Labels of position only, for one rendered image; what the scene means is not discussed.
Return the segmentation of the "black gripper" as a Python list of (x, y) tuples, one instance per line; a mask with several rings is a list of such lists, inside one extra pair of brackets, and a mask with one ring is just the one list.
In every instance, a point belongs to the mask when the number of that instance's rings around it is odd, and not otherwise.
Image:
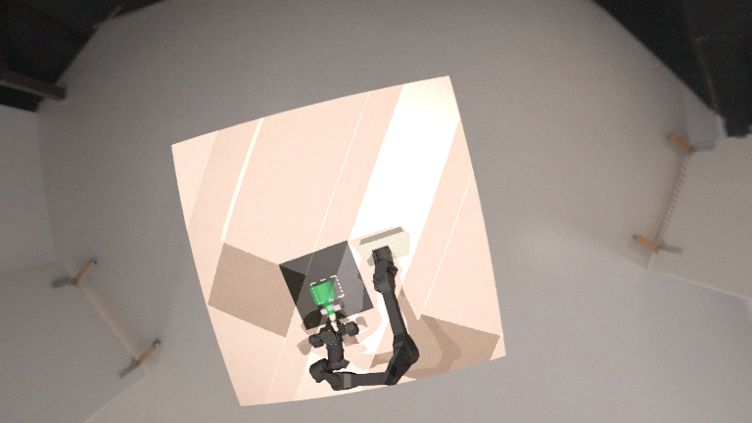
[[(357, 327), (357, 325), (355, 324), (355, 322), (353, 320), (351, 322), (346, 323), (346, 325), (344, 325), (343, 323), (341, 324), (341, 322), (340, 322), (339, 318), (337, 317), (337, 315), (335, 315), (335, 320), (336, 320), (336, 324), (337, 324), (336, 326), (338, 327), (338, 329), (339, 329), (338, 331), (340, 332), (340, 336), (341, 336), (340, 343), (336, 344), (336, 345), (335, 345), (335, 343), (333, 343), (333, 344), (331, 344), (329, 346), (325, 346), (325, 349), (327, 350), (327, 352), (329, 352), (331, 350), (334, 350), (334, 349), (341, 349), (341, 350), (343, 350), (345, 352), (345, 349), (343, 348), (343, 342), (344, 341), (343, 341), (342, 336), (343, 335), (347, 335), (347, 334), (350, 337), (351, 336), (355, 336), (355, 335), (358, 334), (359, 328)], [(331, 324), (330, 317), (328, 317), (325, 326), (328, 325), (328, 324)], [(324, 346), (323, 343), (321, 345), (320, 344), (319, 345), (316, 344), (316, 342), (315, 342), (315, 335), (316, 334), (309, 335), (308, 341), (315, 348), (323, 347)]]

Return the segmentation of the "green glass bottle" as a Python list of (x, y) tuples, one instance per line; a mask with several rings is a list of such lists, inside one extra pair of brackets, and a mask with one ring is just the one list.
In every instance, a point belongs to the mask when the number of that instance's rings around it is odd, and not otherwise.
[(331, 278), (318, 281), (309, 287), (315, 305), (325, 306), (331, 321), (335, 321), (335, 312), (331, 303), (338, 296)]

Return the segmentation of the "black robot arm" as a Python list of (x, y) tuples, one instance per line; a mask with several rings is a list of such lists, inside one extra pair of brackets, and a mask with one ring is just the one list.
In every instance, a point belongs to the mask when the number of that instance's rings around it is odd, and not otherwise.
[[(394, 334), (394, 354), (385, 372), (356, 374), (349, 371), (334, 372), (335, 370), (346, 369), (351, 362), (344, 359), (343, 350), (329, 351), (328, 359), (323, 357), (310, 365), (309, 374), (315, 380), (315, 383), (321, 383), (324, 380), (328, 382), (335, 392), (358, 386), (396, 385), (411, 364), (417, 362), (419, 358), (419, 350), (406, 330), (395, 294), (395, 277), (399, 269), (394, 263), (390, 247), (386, 245), (372, 250), (372, 253), (375, 263), (372, 282), (374, 291), (381, 293), (385, 302)], [(340, 343), (340, 338), (340, 332), (336, 331), (331, 324), (328, 324), (319, 329), (319, 332), (315, 335), (315, 342), (317, 345), (322, 343), (325, 346), (333, 343), (336, 345)]]

